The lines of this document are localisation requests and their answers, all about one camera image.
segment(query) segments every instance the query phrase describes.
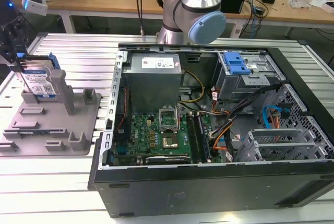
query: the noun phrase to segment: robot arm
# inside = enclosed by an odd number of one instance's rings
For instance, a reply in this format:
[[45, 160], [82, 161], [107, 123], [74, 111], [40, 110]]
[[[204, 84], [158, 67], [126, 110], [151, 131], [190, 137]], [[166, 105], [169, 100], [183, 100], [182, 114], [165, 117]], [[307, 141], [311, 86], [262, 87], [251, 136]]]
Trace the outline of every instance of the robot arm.
[[164, 0], [160, 44], [209, 44], [226, 27], [221, 0]]

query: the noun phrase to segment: white table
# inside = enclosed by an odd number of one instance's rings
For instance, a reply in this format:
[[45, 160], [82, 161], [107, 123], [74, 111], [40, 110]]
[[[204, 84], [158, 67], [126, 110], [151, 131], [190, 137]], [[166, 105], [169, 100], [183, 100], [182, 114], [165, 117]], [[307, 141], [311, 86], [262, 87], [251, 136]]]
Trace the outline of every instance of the white table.
[[[120, 42], [154, 43], [155, 38], [49, 34], [37, 37], [29, 48], [31, 54], [55, 54], [74, 91], [95, 87], [102, 94], [93, 141], [104, 127]], [[249, 39], [219, 39], [214, 44], [278, 47], [334, 115], [333, 72], [310, 47], [296, 41]], [[20, 105], [21, 91], [13, 74], [0, 86], [0, 131]], [[93, 149], [94, 145], [79, 157], [0, 159], [0, 223], [334, 223], [334, 191], [303, 208], [111, 219], [99, 194], [87, 190]]]

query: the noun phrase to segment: white box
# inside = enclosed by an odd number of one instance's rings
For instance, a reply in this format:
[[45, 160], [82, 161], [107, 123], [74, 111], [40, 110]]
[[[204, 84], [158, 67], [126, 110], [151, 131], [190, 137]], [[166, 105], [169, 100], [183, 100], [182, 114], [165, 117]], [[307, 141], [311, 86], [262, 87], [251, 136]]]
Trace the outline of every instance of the white box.
[[330, 14], [334, 14], [334, 1], [328, 1], [324, 3], [321, 8]]

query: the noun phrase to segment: light blue joint cap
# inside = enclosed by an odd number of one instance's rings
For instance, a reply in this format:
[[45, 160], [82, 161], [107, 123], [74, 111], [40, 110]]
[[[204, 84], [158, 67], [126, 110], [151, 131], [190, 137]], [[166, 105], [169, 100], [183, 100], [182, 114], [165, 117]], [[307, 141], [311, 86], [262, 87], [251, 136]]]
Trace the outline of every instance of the light blue joint cap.
[[202, 16], [190, 28], [188, 37], [196, 44], [206, 45], [216, 40], [225, 30], [226, 17], [220, 11]]

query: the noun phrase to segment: black computer case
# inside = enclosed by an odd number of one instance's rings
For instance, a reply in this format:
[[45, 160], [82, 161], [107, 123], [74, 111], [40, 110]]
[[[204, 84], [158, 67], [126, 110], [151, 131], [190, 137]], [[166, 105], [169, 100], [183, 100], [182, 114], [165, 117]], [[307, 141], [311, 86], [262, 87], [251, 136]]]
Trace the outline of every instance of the black computer case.
[[[266, 51], [307, 106], [305, 114], [332, 141], [333, 117], [278, 49]], [[89, 189], [99, 192], [113, 218], [302, 207], [334, 188], [332, 160], [103, 170], [98, 168], [101, 138]]]

